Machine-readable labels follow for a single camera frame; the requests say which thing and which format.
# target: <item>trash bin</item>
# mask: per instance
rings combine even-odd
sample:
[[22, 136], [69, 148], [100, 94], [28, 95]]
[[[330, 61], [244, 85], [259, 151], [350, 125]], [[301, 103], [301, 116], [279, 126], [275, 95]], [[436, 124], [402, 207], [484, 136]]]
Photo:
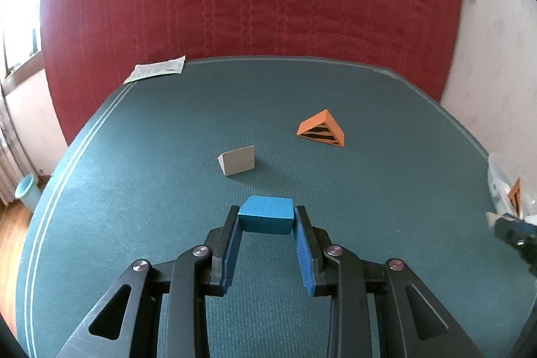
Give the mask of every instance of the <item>trash bin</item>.
[[35, 211], [40, 197], [41, 190], [37, 186], [34, 175], [26, 175], [15, 189], [15, 198], [20, 199], [31, 212]]

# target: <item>double white line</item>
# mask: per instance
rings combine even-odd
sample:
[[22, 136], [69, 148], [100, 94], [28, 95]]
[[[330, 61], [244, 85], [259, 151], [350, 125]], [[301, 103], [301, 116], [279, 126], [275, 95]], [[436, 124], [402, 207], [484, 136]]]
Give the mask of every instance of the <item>double white line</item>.
[[[123, 100], [123, 98], [127, 95], [127, 93], [135, 86], [135, 84], [136, 83], [131, 83], [128, 86], [126, 86], [124, 89], [122, 89], [114, 98], [114, 100], [108, 105], [108, 107], [103, 111], [103, 114], [101, 114], [100, 117], [95, 121], [91, 129], [86, 133], [86, 135], [80, 142], [79, 147], [76, 148], [69, 162], [65, 166], [65, 169], [60, 175], [60, 178], [58, 179], [58, 182], [56, 183], [56, 186], [54, 187], [52, 195], [50, 196], [48, 200], [47, 206], [45, 207], [45, 211], [41, 217], [41, 221], [39, 222], [39, 227], [37, 228], [36, 237], [34, 238], [34, 242], [32, 246], [32, 252], [30, 254], [30, 260], [28, 263], [28, 271], [26, 272], [26, 286], [24, 288], [24, 333], [26, 336], [26, 348], [28, 350], [28, 355], [30, 358], [37, 358], [36, 343], [34, 341], [34, 329], [33, 329], [33, 296], [34, 296], [34, 288], [36, 285], [36, 273], [37, 273], [37, 266], [39, 263], [39, 255], [41, 254], [41, 248], [43, 247], [43, 241], [45, 240], [45, 235], [47, 233], [47, 229], [50, 224], [50, 219], [52, 219], [52, 216], [54, 214], [54, 209], [56, 208], [56, 205], [58, 204], [58, 200], [60, 198], [61, 193], [63, 192], [65, 184], [69, 180], [71, 173], [75, 169], [77, 163], [80, 161], [80, 158], [82, 157], [82, 154], [88, 147], [90, 141], [95, 136], [95, 134], [100, 129], [100, 127], [103, 126], [103, 123], [106, 121], [108, 116], [112, 114], [112, 111], [114, 111], [115, 107], [119, 105], [119, 103]], [[30, 274], [32, 273], [33, 263], [34, 263], [34, 266], [33, 266], [32, 282], [31, 282], [31, 288], [30, 288], [30, 302], [29, 302], [28, 290], [29, 290]], [[30, 329], [28, 329], [29, 316], [30, 316]], [[30, 339], [32, 342], [32, 349], [30, 349]]]

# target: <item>white paper slip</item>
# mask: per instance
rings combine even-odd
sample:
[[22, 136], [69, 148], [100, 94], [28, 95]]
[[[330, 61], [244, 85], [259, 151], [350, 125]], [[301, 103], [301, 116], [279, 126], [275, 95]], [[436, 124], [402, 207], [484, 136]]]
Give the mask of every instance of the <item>white paper slip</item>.
[[171, 73], [181, 73], [185, 65], [185, 57], [176, 60], [154, 62], [153, 64], [136, 64], [129, 77], [123, 84], [132, 83], [139, 79], [150, 78], [158, 75], [170, 75]]

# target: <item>white wall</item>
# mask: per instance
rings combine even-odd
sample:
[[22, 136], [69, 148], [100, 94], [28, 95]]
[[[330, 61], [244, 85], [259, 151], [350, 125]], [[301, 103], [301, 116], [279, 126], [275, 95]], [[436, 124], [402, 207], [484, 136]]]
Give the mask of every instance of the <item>white wall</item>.
[[537, 189], [536, 0], [462, 1], [441, 104]]
[[5, 97], [13, 127], [38, 174], [50, 175], [67, 149], [42, 69]]

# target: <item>wooden block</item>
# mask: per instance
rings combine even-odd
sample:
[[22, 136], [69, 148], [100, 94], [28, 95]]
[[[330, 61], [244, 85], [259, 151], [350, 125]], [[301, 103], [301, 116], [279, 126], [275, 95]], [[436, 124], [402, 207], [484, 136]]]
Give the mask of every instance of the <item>wooden block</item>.
[[296, 135], [334, 146], [345, 145], [345, 134], [328, 110], [318, 112], [315, 116], [304, 120]]
[[520, 178], [516, 180], [513, 185], [513, 188], [507, 195], [507, 199], [513, 205], [513, 210], [517, 214], [519, 219], [522, 219], [522, 198], [520, 197]]
[[238, 212], [245, 232], [291, 234], [295, 213], [293, 200], [285, 197], [250, 196]]
[[255, 148], [253, 145], [224, 152], [218, 157], [218, 163], [226, 176], [252, 170], [255, 166]]

